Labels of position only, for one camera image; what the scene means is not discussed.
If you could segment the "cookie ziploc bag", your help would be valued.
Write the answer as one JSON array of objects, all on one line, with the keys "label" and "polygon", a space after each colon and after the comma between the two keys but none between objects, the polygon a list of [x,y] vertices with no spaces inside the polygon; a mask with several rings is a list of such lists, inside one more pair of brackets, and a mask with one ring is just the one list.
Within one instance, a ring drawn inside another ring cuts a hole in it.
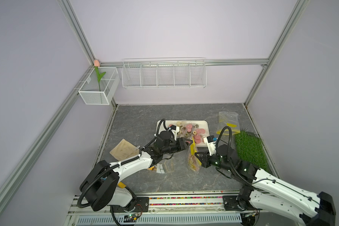
[{"label": "cookie ziploc bag", "polygon": [[197,153],[198,149],[196,147],[195,139],[192,138],[192,144],[190,145],[188,149],[188,157],[187,157],[187,164],[190,170],[194,172],[199,172],[202,164],[195,156],[195,153]]},{"label": "cookie ziploc bag", "polygon": [[174,163],[173,160],[165,160],[163,163],[158,163],[153,167],[148,168],[147,170],[155,172],[157,174],[167,174],[174,172]]},{"label": "cookie ziploc bag", "polygon": [[222,129],[225,126],[229,126],[231,128],[232,134],[238,134],[241,132],[240,123],[238,120],[239,114],[235,112],[229,111],[221,111],[218,113],[218,127],[217,134],[220,134]]}]

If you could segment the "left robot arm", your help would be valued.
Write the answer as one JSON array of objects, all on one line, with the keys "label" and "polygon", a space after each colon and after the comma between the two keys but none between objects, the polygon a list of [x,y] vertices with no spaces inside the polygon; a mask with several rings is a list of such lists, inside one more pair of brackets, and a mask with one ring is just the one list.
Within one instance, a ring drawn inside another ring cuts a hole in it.
[{"label": "left robot arm", "polygon": [[98,162],[80,185],[77,207],[99,211],[111,205],[120,206],[125,211],[135,210],[137,196],[130,188],[120,187],[120,182],[138,171],[155,166],[167,154],[187,150],[193,141],[185,137],[177,138],[175,134],[178,130],[175,125],[166,126],[166,120],[161,119],[153,139],[141,147],[136,156],[112,163],[105,160]]}]

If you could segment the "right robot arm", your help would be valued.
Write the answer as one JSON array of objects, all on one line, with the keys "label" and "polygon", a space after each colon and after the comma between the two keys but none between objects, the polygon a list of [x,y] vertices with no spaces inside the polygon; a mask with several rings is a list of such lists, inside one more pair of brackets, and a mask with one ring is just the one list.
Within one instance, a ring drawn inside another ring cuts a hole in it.
[{"label": "right robot arm", "polygon": [[330,194],[317,194],[293,186],[259,166],[241,160],[231,147],[231,127],[225,126],[218,138],[209,136],[205,141],[208,151],[195,153],[202,166],[229,171],[230,179],[243,184],[237,197],[223,197],[225,210],[265,210],[289,218],[301,226],[336,224],[336,209]]}]

